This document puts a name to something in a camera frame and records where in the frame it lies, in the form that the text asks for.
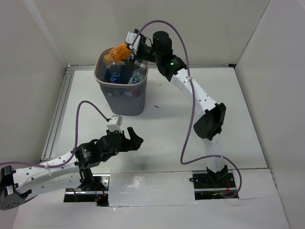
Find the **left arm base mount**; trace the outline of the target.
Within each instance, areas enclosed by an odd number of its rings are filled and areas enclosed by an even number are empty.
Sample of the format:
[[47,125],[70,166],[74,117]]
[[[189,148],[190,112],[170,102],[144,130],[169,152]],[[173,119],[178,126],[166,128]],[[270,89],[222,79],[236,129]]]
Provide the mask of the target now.
[[93,174],[94,183],[87,189],[67,188],[64,203],[94,203],[99,207],[108,207],[110,174]]

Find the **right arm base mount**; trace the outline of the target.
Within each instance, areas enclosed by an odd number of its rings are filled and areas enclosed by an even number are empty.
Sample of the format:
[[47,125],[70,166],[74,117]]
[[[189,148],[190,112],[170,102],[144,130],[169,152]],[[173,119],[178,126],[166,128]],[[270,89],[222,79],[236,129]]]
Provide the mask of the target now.
[[195,200],[223,199],[224,195],[231,196],[237,190],[231,172],[216,183],[209,180],[207,172],[193,173],[189,181],[193,183]]

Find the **red label plastic bottle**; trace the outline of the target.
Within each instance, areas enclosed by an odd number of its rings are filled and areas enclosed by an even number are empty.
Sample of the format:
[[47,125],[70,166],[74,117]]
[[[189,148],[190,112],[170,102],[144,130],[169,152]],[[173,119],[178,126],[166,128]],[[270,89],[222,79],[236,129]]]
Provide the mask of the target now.
[[123,96],[127,98],[136,98],[142,94],[140,89],[124,89]]

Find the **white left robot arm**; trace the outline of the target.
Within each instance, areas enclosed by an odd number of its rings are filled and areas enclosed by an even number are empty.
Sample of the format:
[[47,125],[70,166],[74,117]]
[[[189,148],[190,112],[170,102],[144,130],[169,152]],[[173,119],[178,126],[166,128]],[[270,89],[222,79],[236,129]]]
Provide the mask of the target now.
[[128,127],[124,132],[107,131],[100,139],[83,143],[74,150],[37,166],[15,169],[11,164],[0,170],[0,209],[10,210],[36,196],[63,188],[83,191],[94,186],[91,168],[120,152],[136,151],[143,139]]

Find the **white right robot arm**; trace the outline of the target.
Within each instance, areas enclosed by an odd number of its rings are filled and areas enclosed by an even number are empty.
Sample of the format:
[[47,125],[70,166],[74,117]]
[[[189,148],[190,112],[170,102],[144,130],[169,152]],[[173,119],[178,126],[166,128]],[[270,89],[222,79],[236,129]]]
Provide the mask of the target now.
[[174,55],[168,33],[155,32],[151,45],[147,45],[146,37],[134,30],[128,32],[125,42],[132,51],[131,62],[155,63],[159,73],[192,103],[189,130],[193,130],[202,139],[207,157],[211,158],[206,167],[209,184],[219,187],[228,174],[228,167],[221,158],[223,151],[220,138],[226,106],[212,99],[190,75],[183,60]]

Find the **orange plastic bottle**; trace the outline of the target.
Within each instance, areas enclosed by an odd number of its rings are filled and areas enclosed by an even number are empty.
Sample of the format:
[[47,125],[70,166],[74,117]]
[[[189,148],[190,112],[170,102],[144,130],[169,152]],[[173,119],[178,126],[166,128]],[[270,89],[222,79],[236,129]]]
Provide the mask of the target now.
[[104,56],[106,63],[117,63],[122,60],[129,59],[131,50],[128,49],[127,44],[123,43],[110,50],[108,54]]

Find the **blue label clear bottle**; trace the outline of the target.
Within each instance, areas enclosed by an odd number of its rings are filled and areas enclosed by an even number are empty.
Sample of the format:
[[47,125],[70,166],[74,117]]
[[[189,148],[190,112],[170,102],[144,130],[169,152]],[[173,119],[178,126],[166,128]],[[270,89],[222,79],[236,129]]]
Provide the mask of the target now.
[[122,72],[121,62],[112,62],[109,65],[108,70],[109,70],[110,82],[120,84],[121,83],[121,72]]

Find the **green white label bottle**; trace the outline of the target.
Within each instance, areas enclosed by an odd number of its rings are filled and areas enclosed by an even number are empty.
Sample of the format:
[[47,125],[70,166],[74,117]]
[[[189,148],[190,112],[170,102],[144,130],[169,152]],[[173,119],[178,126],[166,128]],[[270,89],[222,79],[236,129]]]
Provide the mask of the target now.
[[136,68],[133,71],[131,78],[128,81],[128,84],[131,85],[140,83],[146,76],[146,68],[147,65],[145,64],[141,64],[138,68]]

